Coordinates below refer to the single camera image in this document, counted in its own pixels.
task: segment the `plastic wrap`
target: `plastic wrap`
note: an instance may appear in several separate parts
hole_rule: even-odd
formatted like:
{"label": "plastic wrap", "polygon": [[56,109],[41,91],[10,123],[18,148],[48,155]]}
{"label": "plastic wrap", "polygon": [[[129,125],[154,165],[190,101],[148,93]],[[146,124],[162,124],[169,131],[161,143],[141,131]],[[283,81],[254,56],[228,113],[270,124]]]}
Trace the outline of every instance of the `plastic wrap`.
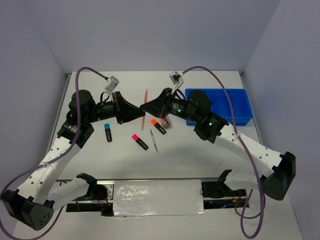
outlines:
{"label": "plastic wrap", "polygon": [[116,181],[115,216],[196,215],[205,212],[200,180]]}

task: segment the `pink marker cap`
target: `pink marker cap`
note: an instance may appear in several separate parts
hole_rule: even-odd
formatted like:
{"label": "pink marker cap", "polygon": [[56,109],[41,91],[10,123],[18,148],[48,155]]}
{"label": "pink marker cap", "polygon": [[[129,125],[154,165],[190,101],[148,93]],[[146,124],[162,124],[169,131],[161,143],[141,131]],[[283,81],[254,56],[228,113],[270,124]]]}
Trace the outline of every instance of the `pink marker cap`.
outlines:
{"label": "pink marker cap", "polygon": [[132,138],[133,138],[133,140],[135,140],[135,141],[137,141],[137,140],[139,139],[139,137],[138,137],[137,134],[133,134],[133,135],[132,135]]}

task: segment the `wall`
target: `wall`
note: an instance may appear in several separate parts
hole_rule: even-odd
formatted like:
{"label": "wall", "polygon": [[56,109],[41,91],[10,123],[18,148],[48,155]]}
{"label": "wall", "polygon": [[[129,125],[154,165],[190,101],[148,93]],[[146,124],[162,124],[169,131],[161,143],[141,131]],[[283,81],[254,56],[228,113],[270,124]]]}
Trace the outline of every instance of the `wall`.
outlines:
{"label": "wall", "polygon": [[[0,187],[43,158],[65,76],[19,0],[0,7]],[[0,216],[12,232],[14,218]],[[0,239],[5,239],[0,232]]]}
{"label": "wall", "polygon": [[264,143],[296,155],[289,196],[304,240],[320,235],[319,9],[281,0],[244,71]]}
{"label": "wall", "polygon": [[280,0],[24,1],[64,72],[244,70]]}

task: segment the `blue bin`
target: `blue bin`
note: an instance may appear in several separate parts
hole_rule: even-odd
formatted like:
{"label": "blue bin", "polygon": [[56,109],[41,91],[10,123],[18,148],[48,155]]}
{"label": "blue bin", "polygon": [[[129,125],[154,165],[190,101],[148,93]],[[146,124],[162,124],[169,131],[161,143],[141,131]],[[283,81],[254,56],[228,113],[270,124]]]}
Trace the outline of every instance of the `blue bin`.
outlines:
{"label": "blue bin", "polygon": [[[207,97],[212,101],[211,111],[232,124],[231,111],[225,92],[220,88],[186,88],[185,99],[188,99],[189,93],[193,90],[204,91]],[[249,103],[249,98],[244,89],[227,89],[233,106],[235,124],[245,126],[253,118],[252,109]],[[188,126],[195,124],[186,121]]]}

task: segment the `table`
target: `table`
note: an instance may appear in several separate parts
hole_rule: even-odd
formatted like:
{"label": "table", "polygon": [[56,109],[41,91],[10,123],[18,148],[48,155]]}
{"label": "table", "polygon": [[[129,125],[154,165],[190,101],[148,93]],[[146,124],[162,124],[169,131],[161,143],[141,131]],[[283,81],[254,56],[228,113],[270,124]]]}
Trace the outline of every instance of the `table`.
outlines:
{"label": "table", "polygon": [[[148,100],[156,98],[166,87],[172,87],[169,79],[172,71],[118,71],[104,72],[114,75],[120,83],[116,91],[130,103],[140,106],[148,89]],[[216,71],[226,88],[243,88],[237,71]],[[216,80],[204,71],[192,71],[183,76],[180,88],[219,88]],[[96,100],[104,90],[104,79],[92,72],[83,72],[79,88],[89,90]],[[68,104],[75,91],[75,72],[69,80],[59,112],[54,137],[65,121]],[[166,135],[158,132],[150,123],[153,117],[145,118],[144,131],[141,118],[122,125],[115,118],[93,123],[94,133],[81,152],[64,169],[59,180],[71,180],[85,172],[98,180],[128,179],[192,179],[218,177],[223,170],[252,171],[252,167],[234,153],[219,146],[200,140],[193,127],[174,116],[170,117],[172,128]],[[112,142],[107,142],[104,124],[109,123]],[[149,129],[153,129],[159,149],[156,154]],[[238,128],[242,133],[259,141],[254,121]],[[139,135],[149,145],[144,151],[132,139]],[[258,194],[252,195],[247,215],[259,210]],[[252,233],[258,221],[245,222],[245,229]],[[36,237],[39,232],[18,223],[17,237]],[[233,209],[211,209],[205,214],[189,216],[146,216],[146,217],[100,217],[96,212],[63,212],[53,230],[43,239],[245,239],[240,229],[240,218]],[[298,224],[288,196],[283,201],[267,197],[265,219],[258,240],[291,239],[301,240]]]}

